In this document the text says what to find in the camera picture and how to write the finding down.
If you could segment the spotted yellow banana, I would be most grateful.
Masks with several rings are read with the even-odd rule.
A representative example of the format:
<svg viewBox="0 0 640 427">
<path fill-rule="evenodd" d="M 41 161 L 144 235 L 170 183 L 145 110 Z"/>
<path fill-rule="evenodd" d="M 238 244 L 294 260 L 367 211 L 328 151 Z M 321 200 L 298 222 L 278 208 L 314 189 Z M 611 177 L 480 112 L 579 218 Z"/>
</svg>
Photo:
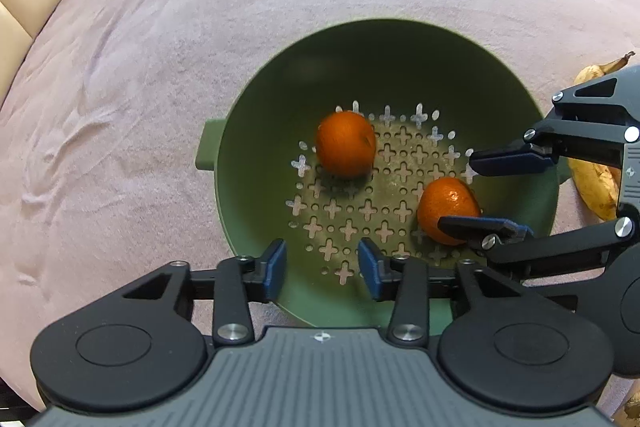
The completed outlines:
<svg viewBox="0 0 640 427">
<path fill-rule="evenodd" d="M 578 72 L 573 84 L 576 86 L 617 72 L 633 56 L 634 51 L 629 51 L 615 61 L 589 65 Z M 620 194 L 620 169 L 573 158 L 567 162 L 577 191 L 586 206 L 601 220 L 614 220 Z"/>
</svg>

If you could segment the orange mandarin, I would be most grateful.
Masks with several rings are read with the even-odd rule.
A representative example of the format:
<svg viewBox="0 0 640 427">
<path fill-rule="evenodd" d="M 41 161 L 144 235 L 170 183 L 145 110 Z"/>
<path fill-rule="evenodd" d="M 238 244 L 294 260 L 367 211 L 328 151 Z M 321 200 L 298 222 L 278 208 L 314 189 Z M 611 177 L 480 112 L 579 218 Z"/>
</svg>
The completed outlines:
<svg viewBox="0 0 640 427">
<path fill-rule="evenodd" d="M 370 121 L 354 112 L 335 112 L 320 122 L 316 149 L 326 172 L 342 179 L 365 176 L 373 168 L 376 135 Z"/>
<path fill-rule="evenodd" d="M 446 246 L 457 246 L 462 241 L 439 230 L 438 220 L 441 217 L 479 218 L 481 215 L 480 206 L 469 187 L 449 176 L 435 180 L 424 188 L 416 210 L 420 229 L 433 241 Z"/>
</svg>

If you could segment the pink bed blanket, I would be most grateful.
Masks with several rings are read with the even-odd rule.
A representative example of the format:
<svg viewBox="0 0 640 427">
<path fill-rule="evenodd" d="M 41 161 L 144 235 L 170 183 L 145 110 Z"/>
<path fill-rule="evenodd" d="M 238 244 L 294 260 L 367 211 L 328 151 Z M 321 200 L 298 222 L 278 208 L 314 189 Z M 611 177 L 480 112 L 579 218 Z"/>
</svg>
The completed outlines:
<svg viewBox="0 0 640 427">
<path fill-rule="evenodd" d="M 541 106 L 585 66 L 638 49 L 639 0 L 63 0 L 1 109 L 1 376 L 49 323 L 163 263 L 228 255 L 204 122 L 289 44 L 371 17 L 480 43 Z"/>
</svg>

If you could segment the green colander bowl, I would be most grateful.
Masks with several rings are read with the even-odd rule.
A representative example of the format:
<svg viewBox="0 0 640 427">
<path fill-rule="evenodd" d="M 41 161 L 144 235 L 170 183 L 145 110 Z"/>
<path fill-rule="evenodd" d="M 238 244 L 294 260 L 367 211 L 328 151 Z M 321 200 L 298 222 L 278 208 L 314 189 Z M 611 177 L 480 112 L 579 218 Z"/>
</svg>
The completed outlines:
<svg viewBox="0 0 640 427">
<path fill-rule="evenodd" d="M 322 119 L 348 112 L 370 122 L 378 148 L 363 178 L 327 174 L 317 156 Z M 376 303 L 357 259 L 360 239 L 386 255 L 435 268 L 466 256 L 433 242 L 416 222 L 427 184 L 456 178 L 487 217 L 552 230 L 554 170 L 484 178 L 474 150 L 503 145 L 540 118 L 513 72 L 445 28 L 411 20 L 360 20 L 303 38 L 250 80 L 224 119 L 207 121 L 195 164 L 214 175 L 218 215 L 232 251 L 288 247 L 279 307 L 311 326 L 376 326 Z"/>
</svg>

